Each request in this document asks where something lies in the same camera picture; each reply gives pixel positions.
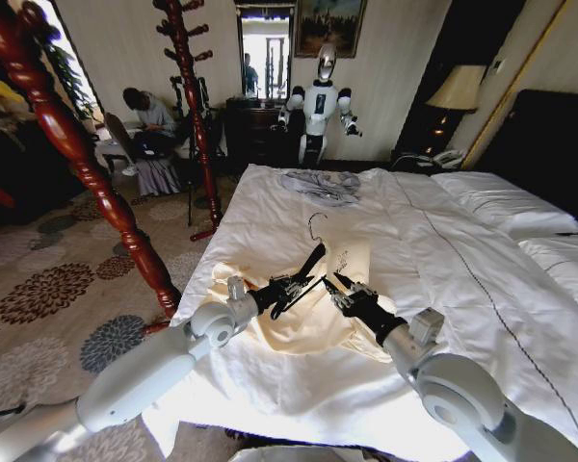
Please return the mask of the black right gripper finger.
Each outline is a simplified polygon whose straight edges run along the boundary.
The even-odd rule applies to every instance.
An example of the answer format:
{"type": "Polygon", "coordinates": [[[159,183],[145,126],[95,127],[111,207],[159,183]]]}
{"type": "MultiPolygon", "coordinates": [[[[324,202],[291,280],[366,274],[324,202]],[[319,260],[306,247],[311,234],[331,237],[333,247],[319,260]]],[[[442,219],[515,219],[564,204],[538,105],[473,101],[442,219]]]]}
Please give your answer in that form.
{"type": "Polygon", "coordinates": [[[366,294],[367,287],[361,282],[353,281],[349,276],[341,274],[337,271],[333,273],[335,278],[344,286],[344,288],[350,293],[350,295],[357,295],[360,293],[366,294]]]}
{"type": "Polygon", "coordinates": [[[341,292],[333,283],[331,283],[325,276],[323,277],[323,283],[328,291],[331,302],[336,308],[350,308],[351,299],[341,292]]]}

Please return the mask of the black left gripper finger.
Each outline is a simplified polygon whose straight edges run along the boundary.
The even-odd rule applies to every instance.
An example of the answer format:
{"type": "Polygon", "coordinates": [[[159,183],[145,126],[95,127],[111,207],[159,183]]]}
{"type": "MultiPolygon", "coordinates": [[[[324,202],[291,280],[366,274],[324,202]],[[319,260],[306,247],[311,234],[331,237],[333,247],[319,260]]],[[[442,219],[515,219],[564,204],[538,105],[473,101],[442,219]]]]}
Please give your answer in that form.
{"type": "Polygon", "coordinates": [[[318,244],[313,251],[310,253],[300,270],[292,276],[292,280],[304,287],[313,278],[310,272],[314,267],[320,262],[320,260],[326,255],[326,247],[324,244],[318,244]]]}
{"type": "Polygon", "coordinates": [[[280,308],[275,307],[274,310],[271,312],[271,319],[277,320],[281,314],[287,312],[295,304],[297,304],[299,301],[301,301],[308,293],[310,293],[312,290],[314,290],[325,279],[326,279],[326,277],[324,275],[321,276],[316,282],[314,282],[312,285],[308,286],[299,296],[297,296],[294,300],[289,302],[286,306],[283,306],[280,308]]]}

